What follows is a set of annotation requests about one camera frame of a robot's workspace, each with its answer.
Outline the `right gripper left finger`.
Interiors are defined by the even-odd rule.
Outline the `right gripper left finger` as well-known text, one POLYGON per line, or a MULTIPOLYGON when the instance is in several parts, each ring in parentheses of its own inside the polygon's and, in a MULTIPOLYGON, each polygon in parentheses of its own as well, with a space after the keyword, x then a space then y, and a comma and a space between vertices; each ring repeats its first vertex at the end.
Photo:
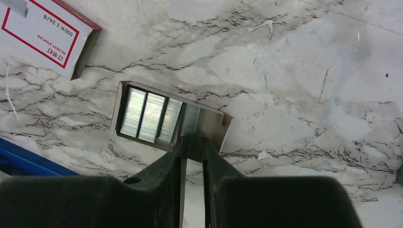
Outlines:
POLYGON ((15 176, 0 183, 3 228, 180 228, 184 139, 126 180, 15 176))

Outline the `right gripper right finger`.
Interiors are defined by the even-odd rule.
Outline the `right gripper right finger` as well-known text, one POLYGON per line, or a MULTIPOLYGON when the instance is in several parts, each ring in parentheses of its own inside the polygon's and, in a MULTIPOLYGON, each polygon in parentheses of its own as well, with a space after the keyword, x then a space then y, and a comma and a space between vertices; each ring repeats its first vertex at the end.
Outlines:
POLYGON ((325 176, 247 177, 202 139, 208 228, 359 228, 343 186, 325 176))

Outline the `grey staples tray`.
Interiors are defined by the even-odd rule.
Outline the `grey staples tray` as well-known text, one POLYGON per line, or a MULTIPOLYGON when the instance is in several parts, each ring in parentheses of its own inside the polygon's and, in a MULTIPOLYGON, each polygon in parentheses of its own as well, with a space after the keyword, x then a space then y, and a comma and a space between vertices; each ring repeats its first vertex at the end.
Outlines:
POLYGON ((191 160, 197 161, 197 162, 201 162, 201 160, 202 160, 202 149, 201 149, 202 138, 203 137, 209 138, 212 141, 213 147, 217 151, 220 151, 222 149, 222 144, 225 141, 225 138, 227 135, 227 130, 229 129, 233 118, 230 115, 223 113, 222 111, 213 109, 213 108, 205 106, 203 104, 199 104, 195 101, 184 98, 182 95, 176 95, 173 92, 173 88, 169 88, 167 86, 158 86, 157 84, 145 85, 145 84, 142 84, 139 82, 134 82, 134 81, 120 81, 118 84, 117 95, 116 95, 116 99, 115 99, 115 105, 114 105, 114 110, 113 110, 113 115, 112 115, 112 120, 111 120, 111 125, 110 125, 110 133, 111 133, 111 135, 116 134, 120 137, 126 138, 126 139, 134 141, 136 143, 144 144, 144 145, 147 145, 147 146, 159 149, 159 150, 167 151, 168 148, 173 146, 173 144, 175 144, 181 138, 180 131, 181 131, 181 125, 182 125, 182 120, 183 120, 186 104, 194 105, 201 109, 195 137, 194 138, 185 137, 186 139, 188 139, 188 143, 190 143, 190 145, 191 145, 190 152, 188 154, 188 158, 191 160), (140 120, 140 124, 139 124, 139 130, 138 130, 136 138, 120 133, 122 118, 123 118, 123 113, 125 110, 125 104, 126 104, 126 100, 127 100, 127 93, 128 93, 129 87, 133 87, 138 90, 143 90, 146 92, 142 116, 141 116, 141 120, 140 120), (157 135, 156 135, 156 139, 155 139, 154 143, 146 142, 146 141, 140 140, 138 138, 148 93, 153 93, 153 94, 157 94, 157 95, 165 97, 163 112, 162 112, 162 116, 160 119, 158 131, 157 131, 157 135), (170 98, 182 102, 182 108, 181 108, 179 118, 178 118, 175 130, 173 133, 171 143, 166 144, 166 143, 158 142, 157 138, 160 135, 161 127, 163 124, 163 118, 165 115, 168 100, 170 98))

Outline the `silver staple strip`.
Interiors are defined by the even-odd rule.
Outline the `silver staple strip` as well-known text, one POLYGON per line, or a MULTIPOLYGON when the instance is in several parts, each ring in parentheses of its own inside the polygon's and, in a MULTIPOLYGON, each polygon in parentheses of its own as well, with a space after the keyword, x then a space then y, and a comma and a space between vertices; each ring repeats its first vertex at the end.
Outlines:
POLYGON ((194 138, 197 131, 201 109, 197 106, 186 104, 181 125, 180 136, 194 138))
POLYGON ((170 98, 166 107, 158 142, 170 144, 182 108, 182 102, 170 98))
POLYGON ((138 138, 154 143, 163 112, 165 97, 148 93, 138 138))
POLYGON ((142 116, 146 92, 128 88, 120 133, 136 138, 142 116))

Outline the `blue stapler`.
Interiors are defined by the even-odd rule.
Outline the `blue stapler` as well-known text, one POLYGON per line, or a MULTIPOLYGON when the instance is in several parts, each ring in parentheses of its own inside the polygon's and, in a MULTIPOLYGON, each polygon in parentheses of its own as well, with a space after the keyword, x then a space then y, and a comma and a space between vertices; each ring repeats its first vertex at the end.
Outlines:
POLYGON ((10 176, 78 176, 79 174, 7 140, 0 140, 0 171, 10 176))

